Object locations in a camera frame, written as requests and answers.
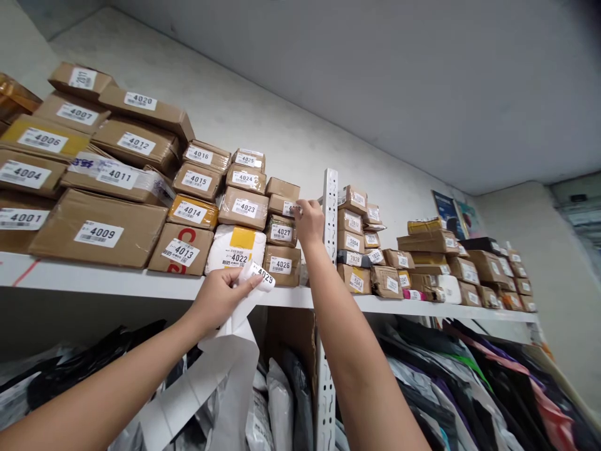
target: brown cardboard box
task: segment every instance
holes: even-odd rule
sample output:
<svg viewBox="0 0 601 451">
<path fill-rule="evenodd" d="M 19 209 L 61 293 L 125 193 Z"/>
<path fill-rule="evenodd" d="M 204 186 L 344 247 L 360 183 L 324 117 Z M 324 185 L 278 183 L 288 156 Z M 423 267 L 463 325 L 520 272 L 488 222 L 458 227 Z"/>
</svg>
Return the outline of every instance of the brown cardboard box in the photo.
<svg viewBox="0 0 601 451">
<path fill-rule="evenodd" d="M 30 194 L 0 191 L 0 251 L 26 254 L 55 203 Z"/>
<path fill-rule="evenodd" d="M 210 170 L 224 174 L 230 165 L 232 154 L 198 140 L 188 143 L 188 148 L 183 154 L 184 161 L 201 166 L 208 166 Z"/>
<path fill-rule="evenodd" d="M 92 135 L 108 119 L 111 112 L 95 103 L 54 91 L 46 97 L 33 115 Z"/>
<path fill-rule="evenodd" d="M 267 176 L 260 170 L 239 164 L 233 164 L 227 170 L 225 184 L 257 194 L 265 194 Z"/>
<path fill-rule="evenodd" d="M 275 286 L 298 286 L 301 278 L 301 250 L 267 244 L 263 268 L 273 276 Z"/>
<path fill-rule="evenodd" d="M 202 276 L 211 244 L 211 231 L 187 225 L 165 224 L 148 269 Z"/>
<path fill-rule="evenodd" d="M 267 195 L 277 194 L 286 199 L 299 200 L 301 187 L 284 182 L 283 180 L 271 177 L 267 184 Z"/>
<path fill-rule="evenodd" d="M 123 163 L 136 168 L 150 165 L 167 177 L 173 177 L 180 166 L 174 134 L 129 119 L 109 119 L 92 143 Z"/>
<path fill-rule="evenodd" d="M 39 257 L 143 268 L 167 209 L 69 189 L 29 252 Z"/>
<path fill-rule="evenodd" d="M 274 214 L 269 215 L 265 235 L 270 244 L 296 247 L 296 224 L 292 219 Z"/>
<path fill-rule="evenodd" d="M 219 208 L 219 224 L 238 224 L 264 230 L 269 199 L 260 194 L 227 187 Z"/>
<path fill-rule="evenodd" d="M 346 208 L 363 216 L 367 214 L 367 194 L 352 185 L 345 186 L 338 192 L 338 209 Z"/>
<path fill-rule="evenodd" d="M 192 141 L 194 131 L 188 113 L 147 95 L 108 86 L 98 101 L 114 113 L 147 122 L 175 133 L 184 144 Z"/>
<path fill-rule="evenodd" d="M 117 86 L 113 77 L 92 68 L 62 62 L 50 78 L 55 90 L 97 102 L 107 86 Z"/>
<path fill-rule="evenodd" d="M 347 231 L 338 231 L 338 249 L 365 254 L 363 237 Z"/>
<path fill-rule="evenodd" d="M 215 204 L 177 194 L 167 215 L 167 222 L 212 231 L 217 226 L 218 213 Z"/>
<path fill-rule="evenodd" d="M 402 251 L 428 251 L 443 254 L 459 254 L 459 244 L 452 232 L 438 230 L 398 237 L 396 242 Z"/>
<path fill-rule="evenodd" d="M 215 202 L 222 176 L 209 168 L 184 163 L 173 181 L 175 192 Z"/>
<path fill-rule="evenodd" d="M 70 162 L 90 144 L 90 137 L 49 120 L 21 115 L 4 132 L 0 145 Z"/>
<path fill-rule="evenodd" d="M 371 294 L 371 272 L 369 269 L 338 264 L 338 274 L 340 274 L 351 293 Z"/>
<path fill-rule="evenodd" d="M 403 289 L 400 288 L 399 273 L 393 267 L 372 266 L 371 285 L 376 294 L 382 298 L 403 299 Z"/>
<path fill-rule="evenodd" d="M 68 167 L 64 161 L 15 152 L 0 145 L 0 189 L 57 199 L 63 192 L 59 181 Z"/>
</svg>

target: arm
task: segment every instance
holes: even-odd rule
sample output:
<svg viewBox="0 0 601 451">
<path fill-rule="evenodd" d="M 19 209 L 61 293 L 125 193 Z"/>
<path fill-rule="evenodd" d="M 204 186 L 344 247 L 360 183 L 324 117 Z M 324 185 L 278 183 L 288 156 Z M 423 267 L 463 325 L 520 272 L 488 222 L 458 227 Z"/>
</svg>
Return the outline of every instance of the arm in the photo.
<svg viewBox="0 0 601 451">
<path fill-rule="evenodd" d="M 0 449 L 106 450 L 178 360 L 262 280 L 230 288 L 240 271 L 211 272 L 179 321 L 0 432 Z"/>
<path fill-rule="evenodd" d="M 351 448 L 429 451 L 371 327 L 332 265 L 323 243 L 320 205 L 294 210 L 319 334 L 332 371 Z"/>
</svg>

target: white shelf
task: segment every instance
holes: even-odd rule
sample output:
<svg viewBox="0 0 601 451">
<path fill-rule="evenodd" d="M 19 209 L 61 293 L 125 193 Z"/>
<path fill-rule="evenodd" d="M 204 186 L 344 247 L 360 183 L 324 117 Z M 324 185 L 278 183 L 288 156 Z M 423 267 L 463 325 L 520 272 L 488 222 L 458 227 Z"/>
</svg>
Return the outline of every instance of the white shelf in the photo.
<svg viewBox="0 0 601 451">
<path fill-rule="evenodd" d="M 37 259 L 31 256 L 0 252 L 0 286 L 191 301 L 196 297 L 203 279 L 146 269 L 124 269 L 51 260 L 36 261 Z M 364 312 L 521 323 L 538 322 L 537 315 L 533 313 L 436 304 L 410 299 L 397 301 L 370 295 L 355 295 L 355 300 Z M 313 308 L 311 290 L 307 287 L 275 288 L 261 298 L 260 304 Z"/>
</svg>

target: white package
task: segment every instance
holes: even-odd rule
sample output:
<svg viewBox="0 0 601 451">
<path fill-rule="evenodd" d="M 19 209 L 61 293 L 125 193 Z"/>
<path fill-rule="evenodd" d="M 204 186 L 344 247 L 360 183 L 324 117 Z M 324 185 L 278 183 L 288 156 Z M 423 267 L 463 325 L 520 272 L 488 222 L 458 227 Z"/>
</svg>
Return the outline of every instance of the white package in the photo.
<svg viewBox="0 0 601 451">
<path fill-rule="evenodd" d="M 292 390 L 286 375 L 272 358 L 267 373 L 269 389 L 269 417 L 274 436 L 275 451 L 292 451 L 294 405 Z"/>
</svg>

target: ceiling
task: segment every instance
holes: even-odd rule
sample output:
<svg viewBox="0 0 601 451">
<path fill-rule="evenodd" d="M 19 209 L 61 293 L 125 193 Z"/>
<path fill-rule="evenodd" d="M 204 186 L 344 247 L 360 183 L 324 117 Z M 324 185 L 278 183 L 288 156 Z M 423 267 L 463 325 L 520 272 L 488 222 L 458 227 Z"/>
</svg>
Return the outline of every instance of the ceiling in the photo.
<svg viewBox="0 0 601 451">
<path fill-rule="evenodd" d="M 469 194 L 601 168 L 601 33 L 590 5 L 112 4 Z"/>
</svg>

